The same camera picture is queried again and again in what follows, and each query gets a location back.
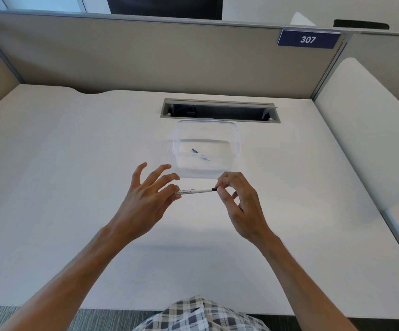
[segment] cubicle number sign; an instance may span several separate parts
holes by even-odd
[[[326,31],[282,30],[279,46],[296,46],[299,48],[332,49],[339,40],[340,33]]]

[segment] checkered fabric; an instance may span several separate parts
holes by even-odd
[[[195,296],[178,301],[133,331],[269,331],[263,321]]]

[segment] gray carpet floor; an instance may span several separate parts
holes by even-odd
[[[0,325],[17,307],[0,306]],[[158,311],[80,309],[68,331],[131,331]],[[252,315],[264,321],[272,331],[300,331],[292,316]],[[359,331],[399,331],[399,320],[353,318]]]

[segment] forearm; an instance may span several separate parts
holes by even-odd
[[[255,245],[267,259],[303,331],[357,331],[273,233]]]
[[[65,331],[93,284],[121,250],[114,242],[111,230],[101,229],[0,331]]]

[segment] white desk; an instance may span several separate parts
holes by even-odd
[[[274,102],[281,124],[238,122],[235,169],[271,228],[348,316],[399,318],[399,246],[310,100],[19,85],[0,102],[0,305],[20,305],[106,224],[129,187],[173,162],[164,98]],[[182,179],[181,188],[207,188]],[[83,307],[163,309],[202,294],[230,308],[291,314],[267,262],[215,193],[185,195],[122,251]]]

